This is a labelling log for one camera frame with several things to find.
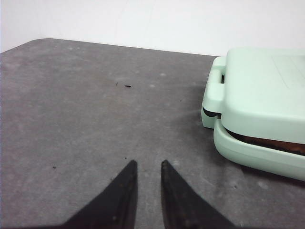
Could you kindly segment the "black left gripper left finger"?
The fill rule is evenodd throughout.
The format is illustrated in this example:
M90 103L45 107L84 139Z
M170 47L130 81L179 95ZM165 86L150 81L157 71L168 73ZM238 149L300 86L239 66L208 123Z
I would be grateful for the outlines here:
M103 192L64 223L64 228L133 229L137 200L138 168L131 160Z

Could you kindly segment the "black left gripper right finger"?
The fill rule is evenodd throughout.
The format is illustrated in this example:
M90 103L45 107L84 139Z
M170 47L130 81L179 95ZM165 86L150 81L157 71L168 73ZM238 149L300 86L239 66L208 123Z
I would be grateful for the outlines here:
M188 185L168 160L161 164L161 201L166 229L235 228Z

